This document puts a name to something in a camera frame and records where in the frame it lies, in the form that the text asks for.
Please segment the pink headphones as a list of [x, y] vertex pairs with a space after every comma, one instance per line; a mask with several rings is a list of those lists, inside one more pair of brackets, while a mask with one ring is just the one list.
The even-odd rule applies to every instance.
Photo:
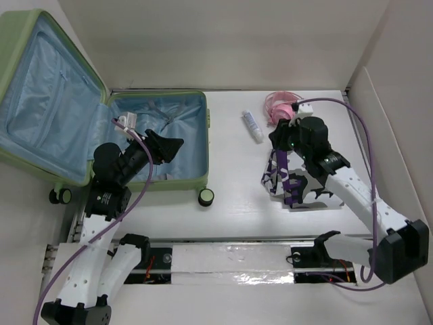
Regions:
[[268, 116], [268, 125], [277, 125], [280, 119], [292, 119], [295, 112], [292, 104], [302, 97], [290, 91], [275, 91], [270, 93], [264, 102], [264, 110]]

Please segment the purple camouflage clothing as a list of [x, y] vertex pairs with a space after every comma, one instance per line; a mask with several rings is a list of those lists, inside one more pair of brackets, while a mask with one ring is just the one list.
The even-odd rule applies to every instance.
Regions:
[[310, 176], [303, 160], [294, 152], [272, 150], [260, 182], [270, 196], [282, 200], [292, 211], [344, 206], [342, 200]]

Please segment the white spray bottle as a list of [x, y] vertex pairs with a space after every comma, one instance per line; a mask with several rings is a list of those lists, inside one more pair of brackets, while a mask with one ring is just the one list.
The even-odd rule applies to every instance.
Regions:
[[256, 122], [256, 119], [253, 117], [252, 113], [249, 110], [244, 110], [242, 112], [242, 118], [244, 119], [244, 122], [249, 128], [249, 131], [251, 132], [253, 138], [258, 143], [263, 143], [264, 141], [263, 131], [260, 128], [259, 124]]

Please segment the green hard-shell suitcase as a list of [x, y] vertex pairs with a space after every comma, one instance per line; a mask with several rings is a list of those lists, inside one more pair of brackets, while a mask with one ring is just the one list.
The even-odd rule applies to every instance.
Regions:
[[49, 201], [68, 204], [72, 186], [93, 178], [93, 153], [127, 139], [113, 119], [131, 112], [136, 131], [184, 143], [170, 162], [146, 167], [129, 188], [201, 190], [208, 182], [210, 113], [200, 91], [120, 92], [102, 80], [52, 15], [42, 9], [1, 14], [1, 159], [53, 184]]

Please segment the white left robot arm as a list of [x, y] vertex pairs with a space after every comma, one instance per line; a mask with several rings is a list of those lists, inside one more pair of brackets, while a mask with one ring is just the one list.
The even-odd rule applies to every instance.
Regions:
[[109, 324], [111, 302], [130, 272], [146, 267], [151, 259], [148, 237], [127, 234], [108, 256], [120, 222], [133, 208], [127, 184], [144, 168], [169, 163], [184, 141], [157, 135], [151, 129], [140, 135], [130, 129], [129, 146], [121, 150], [104, 143], [94, 151], [94, 178], [85, 206], [80, 248], [65, 263], [70, 272], [52, 302], [42, 301], [41, 315], [48, 324]]

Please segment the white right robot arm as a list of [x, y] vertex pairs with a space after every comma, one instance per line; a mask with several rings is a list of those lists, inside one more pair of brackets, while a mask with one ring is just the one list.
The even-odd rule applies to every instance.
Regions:
[[333, 194], [363, 224], [373, 238], [351, 238], [331, 230], [319, 235], [309, 253], [315, 263], [328, 266], [341, 259], [368, 267], [381, 281], [393, 284], [428, 263], [428, 226], [411, 221], [380, 199], [349, 161], [332, 149], [321, 118], [281, 119], [270, 133], [277, 173], [286, 204], [302, 204], [307, 192]]

